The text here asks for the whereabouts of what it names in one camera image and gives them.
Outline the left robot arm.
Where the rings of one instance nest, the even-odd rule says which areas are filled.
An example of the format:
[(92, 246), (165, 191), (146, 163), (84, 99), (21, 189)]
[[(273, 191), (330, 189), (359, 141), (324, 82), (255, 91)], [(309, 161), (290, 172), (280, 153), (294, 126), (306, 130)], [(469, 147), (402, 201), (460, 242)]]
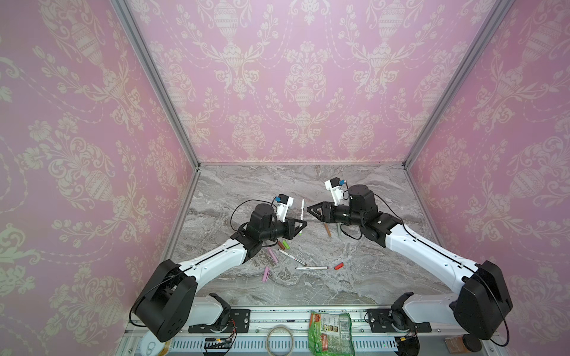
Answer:
[(161, 262), (130, 309), (129, 316), (140, 322), (129, 322), (147, 328), (161, 343), (191, 326), (224, 331), (232, 324), (231, 306), (215, 293), (203, 298), (196, 294), (226, 271), (254, 258), (265, 242), (292, 240), (306, 227), (307, 221), (276, 214), (272, 205), (259, 203), (249, 221), (222, 245), (182, 263)]

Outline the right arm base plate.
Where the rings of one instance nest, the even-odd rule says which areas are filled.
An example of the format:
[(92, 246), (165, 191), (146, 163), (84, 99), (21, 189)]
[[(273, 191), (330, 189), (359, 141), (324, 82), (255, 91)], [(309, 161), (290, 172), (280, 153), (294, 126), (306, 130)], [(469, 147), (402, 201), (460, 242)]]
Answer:
[(430, 333), (430, 323), (414, 323), (409, 317), (392, 309), (368, 309), (365, 321), (372, 333)]

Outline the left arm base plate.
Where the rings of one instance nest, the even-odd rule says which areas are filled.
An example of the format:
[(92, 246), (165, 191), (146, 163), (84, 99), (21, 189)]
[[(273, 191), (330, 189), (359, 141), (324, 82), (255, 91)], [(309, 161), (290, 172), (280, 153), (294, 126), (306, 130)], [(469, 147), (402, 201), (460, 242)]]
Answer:
[(250, 309), (231, 309), (224, 311), (222, 315), (212, 325), (200, 324), (190, 326), (190, 334), (206, 333), (231, 333), (246, 334), (249, 332), (249, 322), (251, 321)]

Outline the tan brown pen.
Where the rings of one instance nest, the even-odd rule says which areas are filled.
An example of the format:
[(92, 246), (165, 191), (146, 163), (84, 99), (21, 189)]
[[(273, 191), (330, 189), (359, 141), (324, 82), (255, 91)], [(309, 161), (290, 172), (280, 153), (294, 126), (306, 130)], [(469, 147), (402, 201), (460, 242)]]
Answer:
[(324, 228), (325, 228), (325, 230), (326, 230), (326, 232), (327, 232), (328, 237), (332, 237), (332, 234), (331, 234), (331, 231), (330, 231), (330, 229), (329, 229), (328, 224), (326, 224), (326, 223), (323, 222), (323, 226), (324, 226)]

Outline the white marker pink tip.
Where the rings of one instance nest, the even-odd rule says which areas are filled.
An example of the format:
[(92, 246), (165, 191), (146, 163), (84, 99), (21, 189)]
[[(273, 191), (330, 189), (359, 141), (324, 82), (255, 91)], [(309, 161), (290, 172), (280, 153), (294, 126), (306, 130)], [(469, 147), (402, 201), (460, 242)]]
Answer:
[(324, 271), (328, 270), (327, 266), (299, 266), (295, 268), (298, 271)]

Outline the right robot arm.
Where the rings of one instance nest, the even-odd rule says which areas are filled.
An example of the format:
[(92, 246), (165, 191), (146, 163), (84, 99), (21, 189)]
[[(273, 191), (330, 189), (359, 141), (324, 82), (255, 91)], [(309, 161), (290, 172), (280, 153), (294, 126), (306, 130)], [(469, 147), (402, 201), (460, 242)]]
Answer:
[(335, 186), (330, 192), (333, 201), (309, 206), (307, 212), (322, 223), (358, 227), (363, 237), (411, 260), (450, 289), (444, 295), (403, 294), (391, 307), (397, 329), (450, 324), (489, 341), (500, 326), (507, 325), (513, 303), (499, 266), (488, 260), (476, 263), (424, 238), (393, 210), (381, 211), (378, 194), (366, 185), (347, 190)]

